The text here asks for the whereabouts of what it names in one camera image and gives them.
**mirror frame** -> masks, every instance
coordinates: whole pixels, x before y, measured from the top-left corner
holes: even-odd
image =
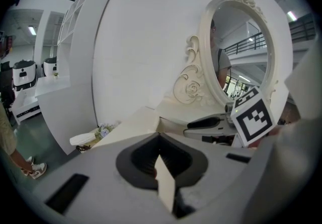
[[[265,98],[270,102],[270,97],[272,95],[271,91],[271,81],[273,79],[274,69],[275,69],[275,49],[273,44],[272,35],[266,25],[267,21],[263,15],[260,7],[257,7],[254,0],[212,0],[206,7],[205,12],[201,16],[201,21],[199,25],[199,50],[200,50],[200,61],[202,68],[204,69],[204,76],[206,84],[211,95],[222,105],[225,106],[226,103],[232,102],[233,100],[229,98],[221,88],[219,81],[216,76],[215,69],[212,63],[211,51],[210,51],[210,25],[214,14],[220,6],[232,6],[236,9],[242,10],[248,14],[260,27],[267,45],[267,68],[264,79],[260,86]]]

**ceiling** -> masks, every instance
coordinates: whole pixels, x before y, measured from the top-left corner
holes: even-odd
[[[242,10],[231,6],[220,6],[213,16],[216,26],[215,37],[219,40],[224,39],[249,19],[250,16]]]
[[[5,35],[13,35],[13,48],[15,46],[35,45],[36,35],[32,35],[28,26],[33,26],[36,33],[40,19],[41,10],[11,10],[7,11],[0,25],[0,30]],[[62,24],[63,14],[51,14],[47,24],[44,46],[57,45],[59,30]]]

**white ornate mirror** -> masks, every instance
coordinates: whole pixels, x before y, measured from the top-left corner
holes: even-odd
[[[253,86],[270,99],[275,50],[266,23],[253,0],[213,0],[207,6],[199,27],[201,64],[212,96],[222,105]]]
[[[216,61],[217,54],[213,60],[210,45],[212,20],[217,22],[216,31],[219,32],[219,28],[226,29],[220,30],[224,33],[223,35],[225,32],[229,33],[229,29],[234,28],[230,12],[239,14],[244,21],[235,23],[235,25],[250,22],[258,31],[248,35],[250,28],[245,29],[247,32],[245,31],[245,37],[240,39],[243,43],[238,53],[234,53],[237,51],[238,41],[230,41],[229,45],[221,48],[227,49],[233,68],[236,68],[236,61],[238,61],[238,66],[241,62],[251,64],[254,59],[257,60],[256,67],[258,67],[257,63],[262,66],[260,82],[254,82],[251,78],[250,82],[244,79],[240,82],[244,83],[243,87],[258,86],[267,102],[270,103],[274,118],[279,119],[288,94],[284,80],[292,71],[291,36],[286,16],[280,7],[271,0],[259,1],[263,11],[254,0],[212,0],[207,5],[201,14],[197,35],[189,36],[187,39],[186,66],[175,81],[172,92],[166,94],[156,108],[160,116],[177,123],[187,123],[210,114],[222,113],[225,104],[232,101],[230,94],[227,96],[223,92],[216,77],[217,63],[214,61]],[[222,15],[226,15],[226,19],[218,20]],[[256,49],[255,42],[249,40],[252,37],[255,39],[253,35],[256,36]],[[236,69],[232,70],[232,73],[235,72],[232,77],[236,77]],[[248,79],[245,74],[240,73],[239,75]]]

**white panel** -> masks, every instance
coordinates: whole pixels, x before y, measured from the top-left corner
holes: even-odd
[[[46,124],[59,146],[71,153],[69,139],[97,127],[90,84],[54,91],[37,97]]]

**white wall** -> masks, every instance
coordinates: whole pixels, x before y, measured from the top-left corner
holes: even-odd
[[[97,33],[93,65],[99,123],[124,120],[141,106],[155,108],[160,103],[184,67],[186,39],[198,33],[201,14],[210,1],[109,1]],[[287,61],[291,57],[288,52],[292,52],[290,34],[279,31],[285,30],[286,16],[274,0],[255,2],[266,16],[274,40],[285,52],[279,60],[285,57]],[[292,62],[286,62],[286,75],[291,69]],[[285,73],[278,73],[283,95],[275,100],[272,96],[274,115],[282,113],[287,98]]]
[[[228,34],[220,43],[220,47],[225,49],[241,40],[246,39],[248,36],[247,34],[247,24],[244,23],[243,25],[239,26],[236,30]]]
[[[33,60],[33,56],[34,45],[16,46],[12,48],[12,52],[2,59],[1,63],[10,61],[10,66],[13,67],[20,60]]]

